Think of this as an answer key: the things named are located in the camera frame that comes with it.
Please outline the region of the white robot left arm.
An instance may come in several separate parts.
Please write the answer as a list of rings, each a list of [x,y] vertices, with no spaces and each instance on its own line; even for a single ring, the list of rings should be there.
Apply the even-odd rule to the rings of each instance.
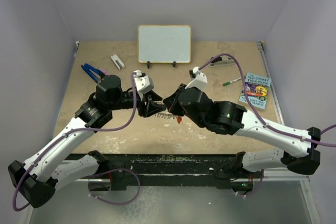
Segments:
[[[98,151],[91,151],[74,163],[63,166],[62,162],[82,142],[95,133],[104,131],[112,120],[114,110],[132,109],[143,118],[164,111],[159,102],[162,98],[154,91],[152,79],[137,70],[131,73],[131,90],[123,91],[121,80],[116,75],[106,75],[96,86],[96,91],[79,108],[66,127],[44,148],[24,162],[13,161],[8,172],[15,187],[12,200],[21,194],[33,208],[44,205],[57,190],[77,179],[95,176],[102,178],[115,166]]]

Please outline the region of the large metal key ring disc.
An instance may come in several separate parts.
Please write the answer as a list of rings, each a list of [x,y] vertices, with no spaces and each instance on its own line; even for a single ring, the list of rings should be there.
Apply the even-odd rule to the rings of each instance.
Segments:
[[[171,113],[158,112],[154,115],[157,118],[162,119],[176,119],[178,116]]]

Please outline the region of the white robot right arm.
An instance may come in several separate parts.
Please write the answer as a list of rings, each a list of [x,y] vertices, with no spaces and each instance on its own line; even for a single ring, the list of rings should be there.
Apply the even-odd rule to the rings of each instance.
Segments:
[[[252,111],[236,103],[213,101],[198,88],[185,88],[183,84],[163,103],[170,113],[186,116],[200,128],[220,135],[252,138],[273,146],[267,151],[237,153],[233,170],[238,177],[280,167],[312,175],[320,165],[320,152],[315,144],[320,140],[318,128],[297,130],[279,125],[279,129],[273,131],[278,123],[260,120]]]

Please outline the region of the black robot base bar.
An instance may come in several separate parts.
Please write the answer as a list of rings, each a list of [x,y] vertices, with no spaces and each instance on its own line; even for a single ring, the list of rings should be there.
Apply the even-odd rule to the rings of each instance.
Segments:
[[[215,187],[249,192],[261,172],[248,172],[235,154],[101,154],[91,151],[99,168],[97,179],[113,191],[129,186]]]

